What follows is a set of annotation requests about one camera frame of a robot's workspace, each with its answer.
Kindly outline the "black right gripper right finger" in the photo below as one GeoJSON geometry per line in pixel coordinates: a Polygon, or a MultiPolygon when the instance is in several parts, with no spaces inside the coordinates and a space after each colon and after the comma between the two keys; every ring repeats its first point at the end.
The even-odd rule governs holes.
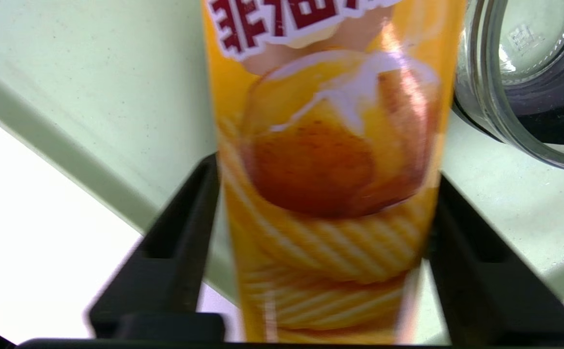
{"type": "Polygon", "coordinates": [[[563,302],[445,176],[427,258],[453,346],[564,347],[563,302]]]}

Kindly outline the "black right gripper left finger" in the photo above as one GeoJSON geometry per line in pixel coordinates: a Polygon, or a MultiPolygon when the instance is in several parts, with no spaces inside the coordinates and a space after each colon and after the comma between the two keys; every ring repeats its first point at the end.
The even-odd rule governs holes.
{"type": "Polygon", "coordinates": [[[224,338],[221,315],[196,312],[219,188],[211,154],[195,166],[90,308],[96,338],[224,338]]]}

